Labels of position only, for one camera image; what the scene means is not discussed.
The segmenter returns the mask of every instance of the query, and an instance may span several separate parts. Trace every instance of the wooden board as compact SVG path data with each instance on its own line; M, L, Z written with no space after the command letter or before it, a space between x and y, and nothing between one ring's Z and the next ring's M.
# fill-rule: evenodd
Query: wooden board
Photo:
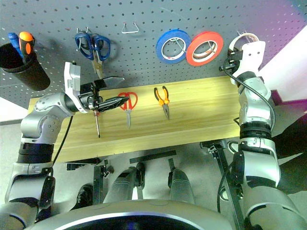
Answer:
M169 91L170 120L167 120L153 94L154 87L158 87L161 95L163 85ZM98 138L93 113L77 112L58 161L75 161L239 135L239 127L233 122L239 113L237 87L230 83L228 77L104 90L100 91L100 95L107 99L120 92L135 92L139 98L131 112L130 129L127 128L126 113L116 108L100 115L101 138ZM30 100L29 111L32 111L36 101ZM63 122L55 152L62 142L68 122L68 118Z

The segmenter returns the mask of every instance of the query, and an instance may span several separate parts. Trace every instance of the gray pegboard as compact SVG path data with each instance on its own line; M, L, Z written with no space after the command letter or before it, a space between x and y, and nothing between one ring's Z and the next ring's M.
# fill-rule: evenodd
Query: gray pegboard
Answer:
M75 60L81 66L81 83L97 79L90 61L76 52L77 27L88 26L112 41L105 75L125 77L117 87L130 87L221 76L218 67L237 30L255 33L266 42L264 65L307 24L304 0L1 0L0 7L0 44L9 42L8 32L31 32L38 60L51 80L46 90L34 92L1 70L0 96L25 108L30 98L64 88L65 61ZM123 22L127 30L134 30L136 22L140 32L122 34ZM164 32L176 28L191 39L203 31L220 33L224 39L221 54L200 67L186 60L161 63L156 42Z

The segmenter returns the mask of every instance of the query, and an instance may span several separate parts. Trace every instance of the pliers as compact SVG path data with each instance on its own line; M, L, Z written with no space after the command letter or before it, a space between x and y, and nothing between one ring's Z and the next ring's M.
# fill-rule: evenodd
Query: pliers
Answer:
M165 99L164 99L164 100L160 97L157 88L154 88L154 89L153 89L153 91L154 91L154 96L155 96L156 99L158 100L159 105L161 105L161 106L163 107L163 111L164 111L164 113L165 113L167 119L169 120L169 108L168 108L169 99L168 99L168 91L167 91L167 89L166 89L165 86L163 86L162 89L163 89L164 95L165 95Z

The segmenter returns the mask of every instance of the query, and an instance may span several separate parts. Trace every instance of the black cup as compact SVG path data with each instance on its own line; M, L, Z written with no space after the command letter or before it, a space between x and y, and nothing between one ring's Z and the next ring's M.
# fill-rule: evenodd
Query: black cup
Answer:
M0 47L0 67L13 74L31 90L40 91L50 85L50 79L36 59L36 54L26 64L11 43Z

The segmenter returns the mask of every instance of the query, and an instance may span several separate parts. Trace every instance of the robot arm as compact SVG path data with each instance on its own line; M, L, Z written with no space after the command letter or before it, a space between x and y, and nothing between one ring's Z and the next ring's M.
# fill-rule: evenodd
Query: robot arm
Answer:
M243 36L254 42L234 49ZM233 76L255 89L266 100L271 91L264 85L258 68L263 59L265 42L254 34L242 34L229 48L228 68ZM231 175L242 185L244 194L245 228L251 230L307 229L304 218L290 198L276 189L280 180L275 143L271 136L271 111L267 103L244 85L237 83L239 102L240 141L234 154Z
M116 108L128 99L114 97L103 102L98 92L106 87L104 80L80 86L79 66L67 62L64 75L67 94L59 92L40 98L33 112L22 120L18 160L13 165L6 204L0 207L0 229L24 229L34 224L40 210L52 204L52 153L62 121L78 111Z

